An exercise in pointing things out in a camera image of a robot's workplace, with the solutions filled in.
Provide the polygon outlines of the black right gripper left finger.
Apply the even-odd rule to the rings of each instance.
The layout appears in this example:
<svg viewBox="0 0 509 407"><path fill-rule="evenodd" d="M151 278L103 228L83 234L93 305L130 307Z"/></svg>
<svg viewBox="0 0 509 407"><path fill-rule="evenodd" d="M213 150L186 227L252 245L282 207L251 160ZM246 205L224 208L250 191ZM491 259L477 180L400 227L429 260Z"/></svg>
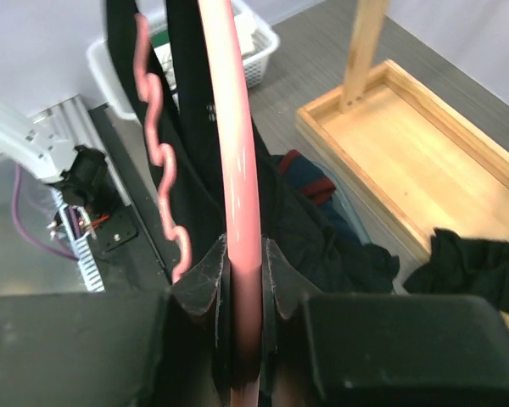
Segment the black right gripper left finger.
<svg viewBox="0 0 509 407"><path fill-rule="evenodd" d="M0 298L0 406L223 406L226 241L165 290Z"/></svg>

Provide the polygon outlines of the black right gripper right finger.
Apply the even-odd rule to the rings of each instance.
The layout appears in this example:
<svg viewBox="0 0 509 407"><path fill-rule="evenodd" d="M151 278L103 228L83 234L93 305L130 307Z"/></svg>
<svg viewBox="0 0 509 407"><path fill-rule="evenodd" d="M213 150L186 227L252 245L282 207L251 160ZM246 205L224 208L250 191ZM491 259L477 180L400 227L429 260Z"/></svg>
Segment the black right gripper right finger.
<svg viewBox="0 0 509 407"><path fill-rule="evenodd" d="M323 293L262 243L271 406L509 406L509 329L481 298Z"/></svg>

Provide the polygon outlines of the black tank top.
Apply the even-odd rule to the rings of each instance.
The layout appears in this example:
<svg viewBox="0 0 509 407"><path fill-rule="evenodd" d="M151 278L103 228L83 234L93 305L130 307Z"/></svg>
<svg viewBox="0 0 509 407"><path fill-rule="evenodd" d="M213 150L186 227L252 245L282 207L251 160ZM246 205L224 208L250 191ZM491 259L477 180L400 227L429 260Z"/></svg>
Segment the black tank top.
<svg viewBox="0 0 509 407"><path fill-rule="evenodd" d="M176 155L171 210L187 229L193 261L199 262L226 229L214 95L198 4L169 1L166 11L178 99L163 82L158 135ZM261 231L289 264L325 292L390 293L398 258L377 245L339 236L326 216L287 183L260 136L254 137L254 147Z"/></svg>
<svg viewBox="0 0 509 407"><path fill-rule="evenodd" d="M431 254L403 283L408 293L467 294L509 314L509 242L436 229Z"/></svg>

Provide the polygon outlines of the navy maroon-trim tank top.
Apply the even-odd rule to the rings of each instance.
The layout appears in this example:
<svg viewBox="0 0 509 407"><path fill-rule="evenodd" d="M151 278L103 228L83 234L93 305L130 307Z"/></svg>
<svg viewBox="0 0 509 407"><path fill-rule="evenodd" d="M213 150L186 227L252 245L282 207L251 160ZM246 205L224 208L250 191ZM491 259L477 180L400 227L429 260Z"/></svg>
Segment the navy maroon-trim tank top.
<svg viewBox="0 0 509 407"><path fill-rule="evenodd" d="M333 182L297 150L273 155L277 168L287 183L306 196L329 220L339 236L351 242L363 244L344 219L334 210L332 197L336 190Z"/></svg>

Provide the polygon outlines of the pink hanger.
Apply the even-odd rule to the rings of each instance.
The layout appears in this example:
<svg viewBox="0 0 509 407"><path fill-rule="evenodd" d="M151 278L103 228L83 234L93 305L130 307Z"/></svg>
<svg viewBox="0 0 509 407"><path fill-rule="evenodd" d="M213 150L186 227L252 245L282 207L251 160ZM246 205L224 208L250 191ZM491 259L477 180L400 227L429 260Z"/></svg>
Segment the pink hanger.
<svg viewBox="0 0 509 407"><path fill-rule="evenodd" d="M236 367L231 404L256 406L260 389L263 295L253 128L232 6L228 1L201 1L199 12L215 98L232 278L232 354ZM152 48L148 22L142 14L136 14L135 19L133 74L138 96L148 105L144 131L149 158L164 170L158 187L158 205L165 238L176 242L180 249L180 260L172 271L172 281L178 282L192 264L193 251L187 230L176 225L171 213L169 192L177 176L176 157L171 145L158 140L157 121L163 107L163 92L159 77L148 72Z"/></svg>

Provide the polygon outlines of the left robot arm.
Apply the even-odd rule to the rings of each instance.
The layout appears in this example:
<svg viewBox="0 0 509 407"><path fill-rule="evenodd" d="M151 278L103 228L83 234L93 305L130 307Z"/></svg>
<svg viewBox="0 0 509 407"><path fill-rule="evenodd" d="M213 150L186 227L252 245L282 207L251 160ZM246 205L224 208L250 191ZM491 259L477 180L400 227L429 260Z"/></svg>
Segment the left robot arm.
<svg viewBox="0 0 509 407"><path fill-rule="evenodd" d="M116 190L102 151L61 138L1 101L0 152L60 191L69 205L96 215L115 206Z"/></svg>

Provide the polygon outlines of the blue plastic tub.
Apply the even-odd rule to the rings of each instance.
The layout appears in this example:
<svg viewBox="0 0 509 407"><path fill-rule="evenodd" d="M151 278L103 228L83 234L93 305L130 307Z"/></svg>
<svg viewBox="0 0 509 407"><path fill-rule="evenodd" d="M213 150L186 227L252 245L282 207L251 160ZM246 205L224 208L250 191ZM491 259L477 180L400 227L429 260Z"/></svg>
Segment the blue plastic tub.
<svg viewBox="0 0 509 407"><path fill-rule="evenodd" d="M350 196L346 191L346 183L331 169L323 163L315 162L315 165L329 178L336 190L333 194L333 208L348 224L349 228L355 232L356 236L363 244L371 243L372 240L363 225L361 217L358 215Z"/></svg>

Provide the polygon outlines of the wooden clothes rack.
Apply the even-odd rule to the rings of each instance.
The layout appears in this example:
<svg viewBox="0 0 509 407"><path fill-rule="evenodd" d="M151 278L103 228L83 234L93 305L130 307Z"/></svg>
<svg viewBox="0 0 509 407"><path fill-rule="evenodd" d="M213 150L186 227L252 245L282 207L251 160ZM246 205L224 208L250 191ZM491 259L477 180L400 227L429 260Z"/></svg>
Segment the wooden clothes rack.
<svg viewBox="0 0 509 407"><path fill-rule="evenodd" d="M296 126L415 258L398 282L408 293L436 229L509 242L509 153L395 61L374 63L385 1L344 6L343 82L299 108Z"/></svg>

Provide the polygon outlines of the white laundry basket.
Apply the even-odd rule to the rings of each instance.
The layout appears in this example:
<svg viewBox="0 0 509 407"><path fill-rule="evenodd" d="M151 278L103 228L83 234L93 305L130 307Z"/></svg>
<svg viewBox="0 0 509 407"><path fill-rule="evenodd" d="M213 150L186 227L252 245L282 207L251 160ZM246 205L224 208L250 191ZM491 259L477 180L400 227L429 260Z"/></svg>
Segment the white laundry basket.
<svg viewBox="0 0 509 407"><path fill-rule="evenodd" d="M279 47L280 39L277 33L246 3L233 1L232 11L242 54L245 81L247 87L251 88L260 84L264 78L269 58ZM165 14L150 16L149 27L157 58L170 84L172 97L177 100ZM96 40L88 47L86 56L92 77L108 105L119 118L135 120L137 117L109 56L107 40L104 38Z"/></svg>

